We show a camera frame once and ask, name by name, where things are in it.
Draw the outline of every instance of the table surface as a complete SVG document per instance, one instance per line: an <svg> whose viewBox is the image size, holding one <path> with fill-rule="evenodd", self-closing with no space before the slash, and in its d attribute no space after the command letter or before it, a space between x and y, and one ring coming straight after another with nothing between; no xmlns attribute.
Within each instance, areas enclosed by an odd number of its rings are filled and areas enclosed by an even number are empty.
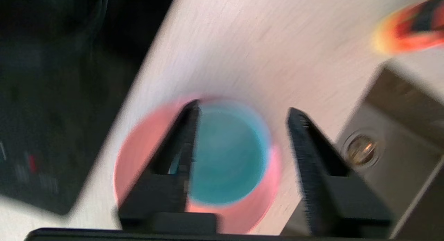
<svg viewBox="0 0 444 241"><path fill-rule="evenodd" d="M390 12L423 0L174 0L69 216L0 198L0 238L40 227L119 228L112 176L131 128L160 104L190 93L235 97L264 116L282 149L282 182L252 233L277 235L301 200L285 128L289 107L335 140L387 56L372 31ZM399 56L444 101L442 50Z"/></svg>

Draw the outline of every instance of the colorful object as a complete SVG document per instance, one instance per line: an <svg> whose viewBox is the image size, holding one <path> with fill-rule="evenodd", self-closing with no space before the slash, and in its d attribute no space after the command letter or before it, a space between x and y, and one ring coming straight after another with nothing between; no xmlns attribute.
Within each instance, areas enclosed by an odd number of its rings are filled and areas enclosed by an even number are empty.
<svg viewBox="0 0 444 241"><path fill-rule="evenodd" d="M143 119L127 137L114 167L114 191L119 206L126 198L142 168L151 159L153 152L157 149L176 114L189 101L181 100L160 107ZM219 124L224 124L224 121L226 121L225 124L236 124L235 121L245 122L244 119L248 117L249 127L243 128L245 124L243 126L238 125L238 135L228 136L231 143L225 143L232 145L235 143L236 137L245 134L246 140L257 145L256 148L250 149L255 152L256 159L242 158L240 160L240 153L234 153L231 157L226 156L225 159L227 160L224 161L222 159L223 152L229 154L226 151L233 150L221 148L219 150L221 152L220 156L213 156L215 160L205 160L206 153L211 151L210 146L219 143L220 140L207 139L211 131L205 133L205 131L199 130L195 149L197 162L193 164L192 168L187 211L217 214L220 217L220 233L248 233L265 216L278 191L281 174L278 148L272 144L268 129L262 123L260 117L257 115L252 117L251 115L254 115L254 112L236 101L203 100L201 110L202 120L199 127L215 127L211 130L216 131L217 127L221 125L214 125L214 122L210 123L209 121L205 122L205 117L208 117L209 120L214 117L211 114L217 113L218 116L222 117L218 119ZM204 144L205 147L200 147L199 143ZM219 172L223 176L217 178L217 174L214 174L217 171L213 170L215 168L220 168ZM199 177L209 177L209 179L199 179ZM212 184L214 195L208 193Z"/></svg>
<svg viewBox="0 0 444 241"><path fill-rule="evenodd" d="M444 0L428 0L388 16L375 34L385 54L420 51L444 44Z"/></svg>

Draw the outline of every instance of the red indicator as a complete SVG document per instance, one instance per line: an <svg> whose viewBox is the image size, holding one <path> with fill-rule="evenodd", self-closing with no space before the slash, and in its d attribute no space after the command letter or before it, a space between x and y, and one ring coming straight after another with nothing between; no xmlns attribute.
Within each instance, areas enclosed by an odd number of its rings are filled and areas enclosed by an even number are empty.
<svg viewBox="0 0 444 241"><path fill-rule="evenodd" d="M32 173L37 173L37 166L35 165L35 157L34 155L28 156L29 169Z"/></svg>

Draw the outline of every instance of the pink cup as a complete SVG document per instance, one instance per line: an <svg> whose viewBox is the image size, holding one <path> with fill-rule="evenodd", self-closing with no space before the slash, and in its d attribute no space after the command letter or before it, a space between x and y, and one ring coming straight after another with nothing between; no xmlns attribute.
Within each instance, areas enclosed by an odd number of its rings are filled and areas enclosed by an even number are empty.
<svg viewBox="0 0 444 241"><path fill-rule="evenodd" d="M145 117L126 138L114 167L114 193L118 205L123 203L143 168L151 159L171 122L188 100L162 105ZM265 216L279 188L281 164L279 149L272 144L268 167L258 186L245 198L228 206L204 206L188 200L187 211L219 216L219 233L245 234Z"/></svg>

